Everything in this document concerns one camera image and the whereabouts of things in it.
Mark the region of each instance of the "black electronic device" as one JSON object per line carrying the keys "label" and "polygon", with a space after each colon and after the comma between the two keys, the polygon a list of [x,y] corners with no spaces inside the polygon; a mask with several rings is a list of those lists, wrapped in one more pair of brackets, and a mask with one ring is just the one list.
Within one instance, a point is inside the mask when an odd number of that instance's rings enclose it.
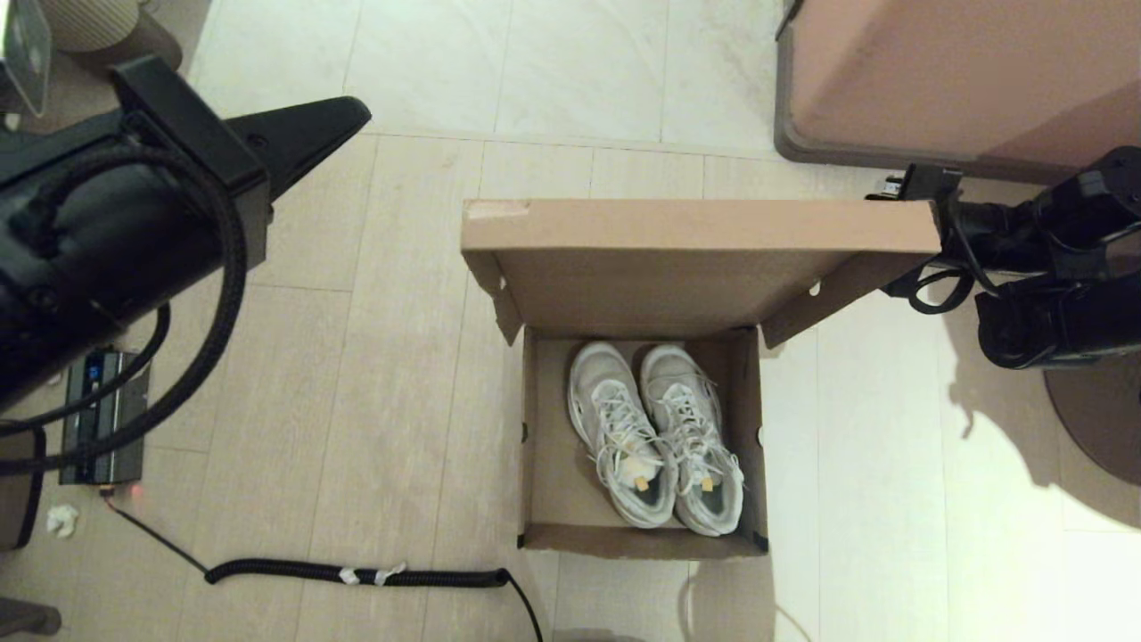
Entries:
{"label": "black electronic device", "polygon": [[[112,382],[138,355],[98,350],[67,369],[67,401],[75,403]],[[146,411],[151,369],[144,369],[110,396],[91,404],[64,421],[63,449],[106,438]],[[59,469],[59,483],[127,483],[143,479],[143,440],[118,450]]]}

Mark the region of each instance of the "box flap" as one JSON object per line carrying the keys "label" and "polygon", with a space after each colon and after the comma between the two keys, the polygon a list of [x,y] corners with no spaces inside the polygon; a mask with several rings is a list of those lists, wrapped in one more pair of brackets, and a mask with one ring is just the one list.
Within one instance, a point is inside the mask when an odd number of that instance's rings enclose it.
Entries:
{"label": "box flap", "polygon": [[462,249],[510,343],[524,324],[701,335],[756,325],[822,278],[861,289],[785,316],[795,334],[906,270],[835,278],[855,255],[908,257],[865,259],[893,269],[940,246],[922,201],[529,200],[466,202]]}

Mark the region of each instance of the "cardboard box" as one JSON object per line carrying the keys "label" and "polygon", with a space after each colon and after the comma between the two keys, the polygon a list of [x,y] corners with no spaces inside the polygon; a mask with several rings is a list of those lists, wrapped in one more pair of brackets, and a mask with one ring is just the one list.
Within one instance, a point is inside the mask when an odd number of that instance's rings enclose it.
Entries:
{"label": "cardboard box", "polygon": [[[503,339],[526,328],[520,546],[661,560],[766,554],[758,326],[775,348],[937,253],[932,217],[926,202],[466,202],[464,259]],[[650,347],[677,343],[718,384],[726,446],[745,474],[735,535],[703,537],[675,520],[640,530],[615,512],[566,406],[570,359],[599,339],[636,373]]]}

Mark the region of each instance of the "beige floor tile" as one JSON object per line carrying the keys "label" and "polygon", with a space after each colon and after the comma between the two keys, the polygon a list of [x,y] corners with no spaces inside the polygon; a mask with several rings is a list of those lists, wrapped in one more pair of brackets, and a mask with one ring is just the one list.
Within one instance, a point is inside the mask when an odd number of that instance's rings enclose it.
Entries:
{"label": "beige floor tile", "polygon": [[[144,468],[143,481],[121,489],[115,504],[189,551],[207,455],[147,448]],[[90,506],[71,628],[81,640],[176,640],[192,567],[103,502]]]}
{"label": "beige floor tile", "polygon": [[820,631],[817,334],[761,355],[764,486],[775,602],[774,640],[818,641]]}
{"label": "beige floor tile", "polygon": [[515,0],[495,130],[658,140],[665,2]]}
{"label": "beige floor tile", "polygon": [[1050,640],[1065,610],[1058,420],[1041,372],[982,355],[973,301],[941,320],[949,639]]}
{"label": "beige floor tile", "polygon": [[[202,340],[210,330],[220,286],[221,273],[216,271],[171,299],[170,333],[151,365],[151,404],[156,403],[175,384],[197,355]],[[153,328],[152,314],[131,326],[127,335],[115,343],[123,350],[139,351],[151,339]],[[146,436],[147,446],[197,453],[210,449],[221,380],[230,350],[227,349],[210,379],[199,388],[194,397]]]}
{"label": "beige floor tile", "polygon": [[[505,567],[527,592],[549,639],[557,553],[519,551],[521,344],[507,349],[491,299],[468,282],[432,568]],[[531,621],[515,591],[431,590],[423,640],[526,640]]]}
{"label": "beige floor tile", "polygon": [[1066,534],[1066,610],[1057,640],[1126,642],[1138,639],[1141,535]]}
{"label": "beige floor tile", "polygon": [[564,553],[555,640],[685,640],[689,562]]}
{"label": "beige floor tile", "polygon": [[[346,292],[249,287],[194,538],[208,567],[308,556],[348,302]],[[250,577],[188,583],[179,639],[290,640],[301,586]]]}
{"label": "beige floor tile", "polygon": [[266,261],[250,282],[351,290],[377,138],[358,135],[274,203]]}
{"label": "beige floor tile", "polygon": [[596,149],[590,195],[596,198],[699,198],[703,157]]}
{"label": "beige floor tile", "polygon": [[217,0],[191,70],[222,117],[341,95],[361,0]]}
{"label": "beige floor tile", "polygon": [[510,0],[365,2],[345,92],[370,129],[495,128]]}
{"label": "beige floor tile", "polygon": [[[314,556],[430,568],[468,277],[460,206],[476,195],[482,152],[478,143],[379,141]],[[416,640],[426,598],[309,583],[298,639]]]}
{"label": "beige floor tile", "polygon": [[592,149],[559,145],[487,143],[482,198],[584,198]]}
{"label": "beige floor tile", "polygon": [[705,159],[706,198],[863,198],[879,192],[887,169],[788,161]]}
{"label": "beige floor tile", "polygon": [[939,324],[874,292],[817,327],[822,640],[947,637]]}
{"label": "beige floor tile", "polygon": [[671,0],[662,140],[772,151],[777,0]]}

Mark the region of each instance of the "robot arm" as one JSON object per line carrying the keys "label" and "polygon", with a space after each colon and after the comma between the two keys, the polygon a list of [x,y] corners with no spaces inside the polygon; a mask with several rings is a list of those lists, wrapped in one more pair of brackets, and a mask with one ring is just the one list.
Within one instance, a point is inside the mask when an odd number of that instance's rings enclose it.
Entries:
{"label": "robot arm", "polygon": [[[930,263],[960,278],[952,300],[919,299],[922,269],[884,290],[924,312],[956,306],[974,281],[979,344],[1003,368],[1068,367],[1141,350],[1141,271],[1115,275],[1110,243],[1141,229],[1141,147],[1118,147],[1015,206],[958,202],[961,173],[912,165],[900,198],[931,198],[942,251]],[[1014,279],[995,285],[988,273]]]}
{"label": "robot arm", "polygon": [[[157,307],[144,351],[153,355],[169,325],[165,301],[221,266],[215,323],[143,415],[58,456],[0,461],[0,474],[110,453],[194,395],[228,342],[246,269],[265,259],[273,201],[370,117],[359,100],[333,98],[221,121],[155,57],[120,65],[113,81],[120,109],[51,136],[0,137],[0,409]],[[48,416],[0,423],[0,437]]]}

